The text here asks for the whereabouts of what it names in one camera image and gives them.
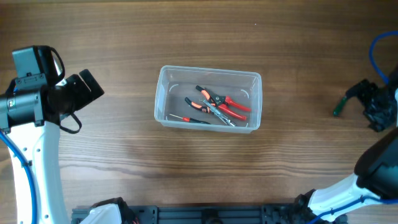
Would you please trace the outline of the green round object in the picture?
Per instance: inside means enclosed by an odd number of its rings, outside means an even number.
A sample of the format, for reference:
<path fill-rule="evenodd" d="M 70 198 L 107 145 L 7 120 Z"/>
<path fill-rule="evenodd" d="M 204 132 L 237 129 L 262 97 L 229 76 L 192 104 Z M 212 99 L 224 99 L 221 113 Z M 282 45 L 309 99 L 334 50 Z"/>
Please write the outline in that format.
<path fill-rule="evenodd" d="M 347 101 L 348 101 L 348 98 L 346 96 L 343 96 L 341 98 L 341 100 L 338 102 L 335 109 L 333 110 L 334 117 L 339 117 L 339 115 L 342 112 L 343 108 L 345 107 L 345 104 Z"/>

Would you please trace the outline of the red black screwdriver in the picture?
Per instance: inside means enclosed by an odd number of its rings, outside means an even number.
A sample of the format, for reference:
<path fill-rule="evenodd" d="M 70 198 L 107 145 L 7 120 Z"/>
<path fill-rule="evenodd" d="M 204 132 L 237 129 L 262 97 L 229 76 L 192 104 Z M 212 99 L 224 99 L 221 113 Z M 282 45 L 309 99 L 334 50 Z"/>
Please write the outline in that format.
<path fill-rule="evenodd" d="M 186 117 L 186 116 L 181 117 L 181 116 L 177 116 L 177 115 L 174 115 L 174 114 L 170 114 L 170 115 L 175 117 L 175 118 L 181 119 L 182 121 L 187 122 L 187 123 L 210 124 L 209 122 L 201 121 L 201 120 L 194 119 L 194 118 L 191 118 L 191 117 Z"/>

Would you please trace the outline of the orange black needle-nose pliers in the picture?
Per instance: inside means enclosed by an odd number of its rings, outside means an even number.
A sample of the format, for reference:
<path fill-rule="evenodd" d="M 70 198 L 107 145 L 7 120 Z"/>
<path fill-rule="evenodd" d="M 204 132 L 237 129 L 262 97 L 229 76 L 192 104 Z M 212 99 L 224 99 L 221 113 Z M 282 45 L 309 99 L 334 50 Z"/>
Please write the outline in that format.
<path fill-rule="evenodd" d="M 209 103 L 211 103 L 213 106 L 217 107 L 218 106 L 218 100 L 220 99 L 219 96 L 212 90 L 210 90 L 207 87 L 202 87 L 200 85 L 197 85 L 195 87 L 196 91 L 198 91 L 201 95 L 201 98 L 197 99 L 190 99 L 189 97 L 185 97 L 184 101 L 193 109 L 200 111 L 202 113 L 206 114 L 213 114 L 213 112 L 207 107 L 206 104 L 201 102 L 202 100 L 206 100 Z"/>

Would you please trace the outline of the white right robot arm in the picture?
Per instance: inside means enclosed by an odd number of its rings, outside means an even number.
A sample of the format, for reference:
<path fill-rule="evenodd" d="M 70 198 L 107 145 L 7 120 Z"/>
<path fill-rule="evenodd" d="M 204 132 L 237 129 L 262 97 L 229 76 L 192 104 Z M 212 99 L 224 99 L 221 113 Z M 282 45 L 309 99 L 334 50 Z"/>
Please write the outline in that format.
<path fill-rule="evenodd" d="M 397 80 L 378 88 L 363 80 L 346 92 L 363 104 L 369 127 L 380 132 L 397 124 Z M 311 193 L 309 223 L 333 222 L 340 215 L 367 205 L 397 203 L 397 128 L 367 149 L 354 172 L 338 183 Z"/>

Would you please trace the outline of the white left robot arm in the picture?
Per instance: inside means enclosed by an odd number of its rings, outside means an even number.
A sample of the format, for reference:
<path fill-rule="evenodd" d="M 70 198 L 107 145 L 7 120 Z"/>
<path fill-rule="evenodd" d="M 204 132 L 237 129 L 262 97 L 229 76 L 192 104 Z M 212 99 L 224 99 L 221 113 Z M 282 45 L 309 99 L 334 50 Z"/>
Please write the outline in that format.
<path fill-rule="evenodd" d="M 89 70 L 54 85 L 38 83 L 27 90 L 15 81 L 1 96 L 1 140 L 12 161 L 18 223 L 69 223 L 58 160 L 67 117 L 104 93 Z"/>

